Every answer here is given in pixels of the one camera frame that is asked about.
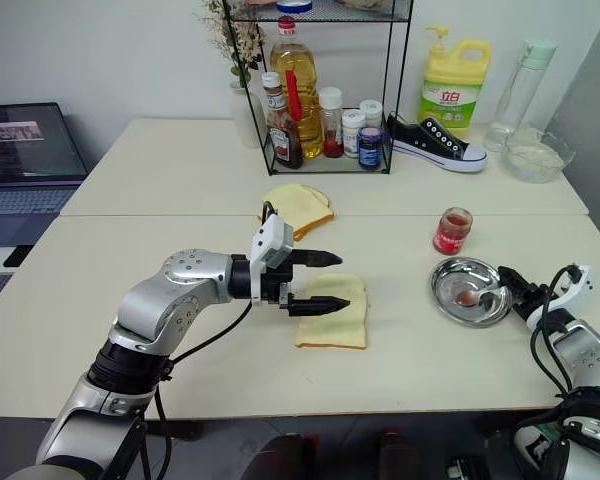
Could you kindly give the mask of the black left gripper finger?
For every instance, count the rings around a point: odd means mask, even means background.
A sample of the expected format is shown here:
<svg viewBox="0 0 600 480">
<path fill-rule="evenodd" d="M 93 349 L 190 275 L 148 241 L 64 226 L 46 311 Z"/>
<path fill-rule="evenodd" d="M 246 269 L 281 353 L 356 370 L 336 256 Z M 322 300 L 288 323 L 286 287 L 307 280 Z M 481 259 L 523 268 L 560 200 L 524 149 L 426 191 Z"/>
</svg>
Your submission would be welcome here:
<svg viewBox="0 0 600 480">
<path fill-rule="evenodd" d="M 322 316 L 340 311 L 350 305 L 350 301 L 334 296 L 312 296 L 296 299 L 288 295 L 286 310 L 290 317 Z"/>
<path fill-rule="evenodd" d="M 299 251 L 299 264 L 309 268 L 324 268 L 342 263 L 342 258 L 331 252 L 305 249 Z"/>
</svg>

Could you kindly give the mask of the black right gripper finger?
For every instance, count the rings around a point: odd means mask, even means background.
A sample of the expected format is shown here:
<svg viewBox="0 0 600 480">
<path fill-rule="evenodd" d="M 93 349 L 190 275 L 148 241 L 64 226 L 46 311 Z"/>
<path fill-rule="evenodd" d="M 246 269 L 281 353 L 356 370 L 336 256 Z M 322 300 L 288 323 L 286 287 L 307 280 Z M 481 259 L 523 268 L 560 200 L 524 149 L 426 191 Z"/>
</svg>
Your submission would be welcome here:
<svg viewBox="0 0 600 480">
<path fill-rule="evenodd" d="M 488 291 L 481 296 L 481 306 L 486 311 L 509 311 L 511 305 L 510 291 Z"/>
<path fill-rule="evenodd" d="M 525 292 L 525 279 L 515 269 L 499 266 L 497 271 L 501 286 L 507 287 L 511 293 Z"/>
</svg>

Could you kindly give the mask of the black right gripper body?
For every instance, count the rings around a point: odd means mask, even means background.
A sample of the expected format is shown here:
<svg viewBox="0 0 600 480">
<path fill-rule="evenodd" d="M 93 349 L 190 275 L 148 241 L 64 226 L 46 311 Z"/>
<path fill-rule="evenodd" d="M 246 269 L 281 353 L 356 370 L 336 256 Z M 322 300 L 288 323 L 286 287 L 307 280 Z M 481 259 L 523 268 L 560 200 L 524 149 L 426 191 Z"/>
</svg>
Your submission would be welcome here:
<svg viewBox="0 0 600 480">
<path fill-rule="evenodd" d="M 546 284 L 536 285 L 526 281 L 510 284 L 512 308 L 523 320 L 528 320 L 538 308 L 542 308 L 546 297 L 556 298 L 556 293 L 549 290 Z"/>
</svg>

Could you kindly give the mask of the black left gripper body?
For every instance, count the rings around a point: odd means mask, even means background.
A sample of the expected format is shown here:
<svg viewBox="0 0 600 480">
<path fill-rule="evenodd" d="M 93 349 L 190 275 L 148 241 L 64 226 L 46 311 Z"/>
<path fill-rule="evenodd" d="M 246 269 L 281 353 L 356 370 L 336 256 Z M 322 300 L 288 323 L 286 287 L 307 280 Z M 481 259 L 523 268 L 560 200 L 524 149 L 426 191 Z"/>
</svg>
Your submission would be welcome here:
<svg viewBox="0 0 600 480">
<path fill-rule="evenodd" d="M 261 299 L 270 304 L 278 304 L 281 309 L 299 309 L 301 303 L 294 298 L 290 283 L 293 280 L 293 266 L 302 264 L 304 253 L 293 250 L 277 267 L 266 267 L 261 275 Z"/>
</svg>

